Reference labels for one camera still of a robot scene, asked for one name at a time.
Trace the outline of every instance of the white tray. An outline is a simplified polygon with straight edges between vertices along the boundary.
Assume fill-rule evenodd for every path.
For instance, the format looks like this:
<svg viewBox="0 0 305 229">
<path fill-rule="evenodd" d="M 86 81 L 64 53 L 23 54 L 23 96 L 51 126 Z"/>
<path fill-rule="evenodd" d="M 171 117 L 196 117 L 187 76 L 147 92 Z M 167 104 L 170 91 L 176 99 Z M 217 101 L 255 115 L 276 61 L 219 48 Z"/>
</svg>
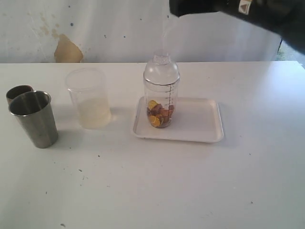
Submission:
<svg viewBox="0 0 305 229">
<path fill-rule="evenodd" d="M 132 133 L 140 138 L 219 142 L 224 137 L 218 103 L 211 99 L 178 98 L 172 123 L 163 129 L 150 125 L 144 97 L 139 99 Z"/>
</svg>

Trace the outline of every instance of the white table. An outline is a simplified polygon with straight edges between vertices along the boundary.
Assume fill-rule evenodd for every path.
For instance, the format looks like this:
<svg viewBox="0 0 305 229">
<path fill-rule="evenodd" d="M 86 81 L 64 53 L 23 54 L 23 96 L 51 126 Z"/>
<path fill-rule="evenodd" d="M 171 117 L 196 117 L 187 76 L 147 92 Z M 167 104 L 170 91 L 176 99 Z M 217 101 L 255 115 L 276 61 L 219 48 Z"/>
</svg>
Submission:
<svg viewBox="0 0 305 229">
<path fill-rule="evenodd" d="M 113 122 L 81 129 L 65 75 L 98 67 Z M 1 229 L 304 229 L 305 70 L 297 62 L 180 63 L 179 95 L 220 104 L 217 144 L 131 135 L 142 63 L 0 65 Z M 5 93 L 52 96 L 58 142 L 35 148 Z"/>
</svg>

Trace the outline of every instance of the plastic measuring cup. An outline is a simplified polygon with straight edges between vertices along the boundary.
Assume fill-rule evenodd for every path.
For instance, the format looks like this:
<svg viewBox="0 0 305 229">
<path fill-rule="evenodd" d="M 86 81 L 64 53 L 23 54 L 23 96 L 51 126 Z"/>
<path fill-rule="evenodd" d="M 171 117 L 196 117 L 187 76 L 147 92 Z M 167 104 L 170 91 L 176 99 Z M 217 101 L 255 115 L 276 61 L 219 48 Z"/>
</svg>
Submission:
<svg viewBox="0 0 305 229">
<path fill-rule="evenodd" d="M 109 123 L 111 112 L 103 72 L 95 68 L 76 70 L 66 76 L 65 83 L 83 128 L 95 129 Z"/>
</svg>

